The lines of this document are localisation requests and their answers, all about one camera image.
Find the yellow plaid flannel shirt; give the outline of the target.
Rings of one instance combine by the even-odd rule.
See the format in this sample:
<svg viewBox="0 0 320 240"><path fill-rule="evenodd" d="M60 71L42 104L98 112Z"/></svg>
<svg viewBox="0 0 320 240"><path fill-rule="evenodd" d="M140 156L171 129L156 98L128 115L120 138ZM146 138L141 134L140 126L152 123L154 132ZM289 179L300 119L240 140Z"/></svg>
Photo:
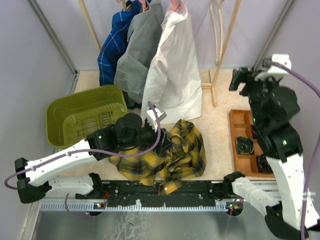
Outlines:
<svg viewBox="0 0 320 240"><path fill-rule="evenodd" d="M169 132L175 147L166 155L150 151L138 157L111 156L109 162L130 181L153 186L162 178L158 195L169 195L183 186L183 180L203 175L207 158L201 132L190 121L180 119Z"/></svg>

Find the light wooden hanger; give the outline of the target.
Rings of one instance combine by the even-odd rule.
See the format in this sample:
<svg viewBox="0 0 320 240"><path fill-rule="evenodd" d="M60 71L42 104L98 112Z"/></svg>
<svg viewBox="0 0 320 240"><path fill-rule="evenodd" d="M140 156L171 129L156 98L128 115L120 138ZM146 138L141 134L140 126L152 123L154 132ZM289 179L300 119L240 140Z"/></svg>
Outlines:
<svg viewBox="0 0 320 240"><path fill-rule="evenodd" d="M224 41L223 17L222 17L223 0L210 1L210 17L213 26L214 42L215 42L215 66L217 67L221 61Z"/></svg>

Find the white shirt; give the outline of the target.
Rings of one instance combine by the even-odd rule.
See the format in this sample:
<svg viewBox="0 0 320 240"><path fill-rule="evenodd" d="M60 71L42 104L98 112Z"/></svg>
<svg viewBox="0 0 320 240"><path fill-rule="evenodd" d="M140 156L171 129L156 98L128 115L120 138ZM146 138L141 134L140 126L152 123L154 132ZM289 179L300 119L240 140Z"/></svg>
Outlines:
<svg viewBox="0 0 320 240"><path fill-rule="evenodd" d="M202 81L191 16L184 1L177 12L169 4L161 28L144 86L140 116L147 117L148 103L152 103L165 111L164 124L199 118Z"/></svg>

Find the pink plastic hanger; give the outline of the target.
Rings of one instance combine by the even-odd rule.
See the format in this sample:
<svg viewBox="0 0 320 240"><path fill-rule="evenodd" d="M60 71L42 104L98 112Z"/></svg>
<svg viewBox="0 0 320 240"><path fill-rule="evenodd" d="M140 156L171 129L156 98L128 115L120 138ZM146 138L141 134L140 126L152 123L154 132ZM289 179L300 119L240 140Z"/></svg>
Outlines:
<svg viewBox="0 0 320 240"><path fill-rule="evenodd" d="M182 0L171 0L172 11L177 12L179 8L183 5Z"/></svg>

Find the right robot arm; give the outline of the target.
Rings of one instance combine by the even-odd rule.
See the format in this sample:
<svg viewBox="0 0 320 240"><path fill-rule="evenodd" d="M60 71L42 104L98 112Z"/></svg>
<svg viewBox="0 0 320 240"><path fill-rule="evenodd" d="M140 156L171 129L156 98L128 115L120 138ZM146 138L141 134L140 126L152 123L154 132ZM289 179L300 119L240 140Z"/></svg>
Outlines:
<svg viewBox="0 0 320 240"><path fill-rule="evenodd" d="M291 118L300 111L294 90L280 85L282 73L241 67L232 71L230 91L244 84L240 95L248 97L253 131L270 165L280 197L269 196L243 173L223 179L229 198L246 200L261 213L272 234L283 240L304 240L309 231L319 231L320 216L304 189L303 146Z"/></svg>

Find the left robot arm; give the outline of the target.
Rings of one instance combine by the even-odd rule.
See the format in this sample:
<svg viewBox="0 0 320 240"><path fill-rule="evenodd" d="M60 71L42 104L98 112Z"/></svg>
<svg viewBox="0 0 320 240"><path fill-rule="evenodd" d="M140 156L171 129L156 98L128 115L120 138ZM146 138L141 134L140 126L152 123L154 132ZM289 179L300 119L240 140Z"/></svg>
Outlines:
<svg viewBox="0 0 320 240"><path fill-rule="evenodd" d="M168 132L158 126L164 113L155 117L150 111L145 120L135 113L127 113L89 134L78 143L38 160L21 157L14 162L17 192L20 202L29 204L51 194L75 195L77 199L97 199L103 195L100 176L90 173L80 177L60 177L59 174L84 164L95 163L118 154L129 155L137 147L143 151L164 154L173 147Z"/></svg>

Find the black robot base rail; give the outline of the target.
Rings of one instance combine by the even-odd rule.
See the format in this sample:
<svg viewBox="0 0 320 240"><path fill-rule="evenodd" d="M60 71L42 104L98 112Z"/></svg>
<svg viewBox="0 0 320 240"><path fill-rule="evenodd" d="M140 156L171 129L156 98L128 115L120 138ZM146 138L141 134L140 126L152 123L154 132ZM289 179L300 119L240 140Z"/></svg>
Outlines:
<svg viewBox="0 0 320 240"><path fill-rule="evenodd" d="M47 199L43 212L71 212L97 216L103 212L224 212L238 216L244 201L228 192L222 181L189 180L170 194L161 193L160 181L146 186L137 181L103 181L103 191L96 199L70 196Z"/></svg>

